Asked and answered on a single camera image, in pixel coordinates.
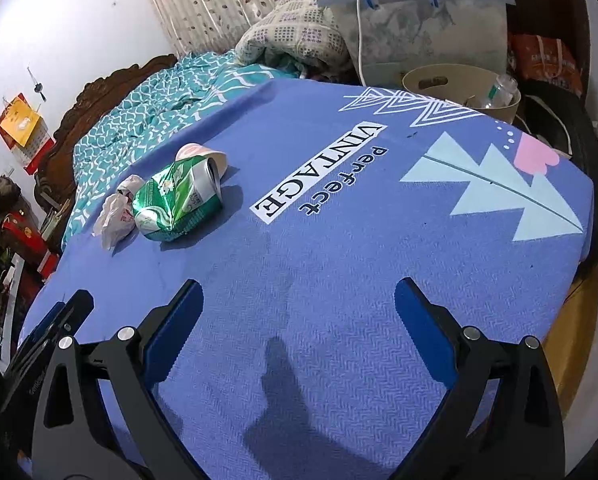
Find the white plastic wrapper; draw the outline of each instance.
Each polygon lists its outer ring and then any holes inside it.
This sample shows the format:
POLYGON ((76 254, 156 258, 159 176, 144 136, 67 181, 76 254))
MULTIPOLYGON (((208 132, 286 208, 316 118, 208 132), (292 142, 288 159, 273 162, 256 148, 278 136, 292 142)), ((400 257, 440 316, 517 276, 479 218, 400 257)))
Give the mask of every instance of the white plastic wrapper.
POLYGON ((119 184, 115 194, 106 198, 92 228, 93 236, 101 236, 101 246, 105 250, 111 250, 134 229, 132 200, 143 184, 140 176, 131 175, 119 184))

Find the silver screw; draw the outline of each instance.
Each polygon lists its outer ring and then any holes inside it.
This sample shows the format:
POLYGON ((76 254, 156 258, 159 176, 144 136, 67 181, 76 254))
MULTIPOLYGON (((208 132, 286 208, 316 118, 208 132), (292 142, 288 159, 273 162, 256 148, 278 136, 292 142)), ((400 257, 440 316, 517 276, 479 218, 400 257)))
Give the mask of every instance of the silver screw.
POLYGON ((526 343, 526 346, 528 348, 531 348, 533 350, 537 350, 539 348, 539 339, 537 339, 534 336, 531 336, 531 335, 526 336, 524 338, 524 343, 526 343))
POLYGON ((464 336, 466 339, 470 339, 470 341, 477 341, 482 336, 482 333, 474 326, 467 326, 464 329, 464 336))
POLYGON ((134 329, 131 326, 124 326, 119 332, 116 333, 116 336, 121 341, 128 341, 128 339, 132 339, 134 335, 134 329))
POLYGON ((72 337, 70 337, 69 335, 62 337, 61 340, 59 341, 59 348, 61 350, 70 348, 71 345, 72 345, 72 337))

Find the teal bedsheet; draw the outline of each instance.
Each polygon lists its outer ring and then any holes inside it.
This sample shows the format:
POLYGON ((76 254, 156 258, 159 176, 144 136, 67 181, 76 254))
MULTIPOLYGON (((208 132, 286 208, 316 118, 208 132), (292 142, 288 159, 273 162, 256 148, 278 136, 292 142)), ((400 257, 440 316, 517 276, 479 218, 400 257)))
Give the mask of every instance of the teal bedsheet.
POLYGON ((186 56, 135 88, 102 117, 74 147, 76 204, 63 235, 63 247, 83 229, 101 200, 130 164, 196 123, 224 102, 269 79, 297 78, 295 67, 238 66, 234 51, 186 56))

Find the crushed green can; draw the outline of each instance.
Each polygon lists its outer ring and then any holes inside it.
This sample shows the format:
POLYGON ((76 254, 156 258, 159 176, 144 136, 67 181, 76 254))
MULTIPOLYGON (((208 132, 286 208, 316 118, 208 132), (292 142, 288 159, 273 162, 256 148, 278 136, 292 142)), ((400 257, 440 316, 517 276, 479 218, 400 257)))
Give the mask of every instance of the crushed green can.
POLYGON ((137 228, 158 242, 169 242, 192 231, 222 206, 217 165, 200 155, 159 171, 132 202, 137 228))

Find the clear bottle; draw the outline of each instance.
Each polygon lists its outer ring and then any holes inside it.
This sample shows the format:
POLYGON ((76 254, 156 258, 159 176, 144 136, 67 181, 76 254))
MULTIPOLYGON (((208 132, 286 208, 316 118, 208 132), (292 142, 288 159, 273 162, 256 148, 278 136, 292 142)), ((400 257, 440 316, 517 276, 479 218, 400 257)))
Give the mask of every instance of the clear bottle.
POLYGON ((485 99, 484 108, 504 108, 508 106, 517 92, 517 81, 508 74, 498 75, 485 99))

